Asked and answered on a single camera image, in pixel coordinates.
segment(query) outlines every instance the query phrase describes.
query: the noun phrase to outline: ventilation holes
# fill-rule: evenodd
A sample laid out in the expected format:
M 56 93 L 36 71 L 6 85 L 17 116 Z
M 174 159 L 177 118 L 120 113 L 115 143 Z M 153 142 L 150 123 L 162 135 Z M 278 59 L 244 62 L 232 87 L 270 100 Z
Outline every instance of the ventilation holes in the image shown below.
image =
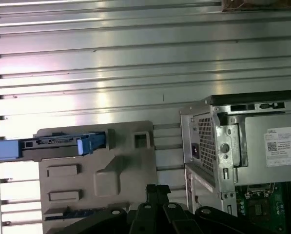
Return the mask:
M 210 118 L 201 118 L 198 122 L 198 133 L 200 138 L 200 158 L 203 167 L 213 172 L 213 160 L 215 160 L 215 145 L 213 141 L 213 130 Z

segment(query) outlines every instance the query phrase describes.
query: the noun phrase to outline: corrugated metal wall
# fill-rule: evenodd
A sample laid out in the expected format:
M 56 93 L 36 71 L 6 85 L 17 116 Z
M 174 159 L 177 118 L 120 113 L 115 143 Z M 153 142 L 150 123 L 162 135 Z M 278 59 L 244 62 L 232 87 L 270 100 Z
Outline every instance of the corrugated metal wall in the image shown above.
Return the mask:
M 178 110 L 291 89 L 291 12 L 215 0 L 0 0 L 0 137 L 150 120 L 159 183 L 185 202 Z M 41 233 L 38 165 L 0 165 L 3 234 Z

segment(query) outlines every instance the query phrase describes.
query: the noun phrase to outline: blue plastic latch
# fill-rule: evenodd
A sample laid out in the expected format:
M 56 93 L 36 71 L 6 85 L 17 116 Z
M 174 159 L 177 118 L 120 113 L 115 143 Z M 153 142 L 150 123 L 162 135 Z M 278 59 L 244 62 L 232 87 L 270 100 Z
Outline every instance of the blue plastic latch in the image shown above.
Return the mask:
M 0 140 L 0 160 L 12 160 L 21 157 L 19 140 Z
M 92 154 L 94 150 L 106 144 L 105 134 L 91 133 L 87 137 L 77 140 L 78 154 Z

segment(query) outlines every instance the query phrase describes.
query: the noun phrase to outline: label sticker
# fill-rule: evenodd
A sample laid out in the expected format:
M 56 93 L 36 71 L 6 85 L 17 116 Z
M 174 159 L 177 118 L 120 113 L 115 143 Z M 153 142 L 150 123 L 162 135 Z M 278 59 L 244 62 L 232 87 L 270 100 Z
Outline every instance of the label sticker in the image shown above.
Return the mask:
M 291 165 L 291 127 L 268 129 L 264 139 L 268 167 Z

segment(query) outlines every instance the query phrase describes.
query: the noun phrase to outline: computer tower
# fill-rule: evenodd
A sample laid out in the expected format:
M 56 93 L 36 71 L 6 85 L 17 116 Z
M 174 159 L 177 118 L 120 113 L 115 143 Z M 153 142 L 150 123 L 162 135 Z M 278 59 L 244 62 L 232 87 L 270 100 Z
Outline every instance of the computer tower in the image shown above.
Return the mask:
M 180 116 L 189 209 L 291 233 L 291 91 L 214 95 Z

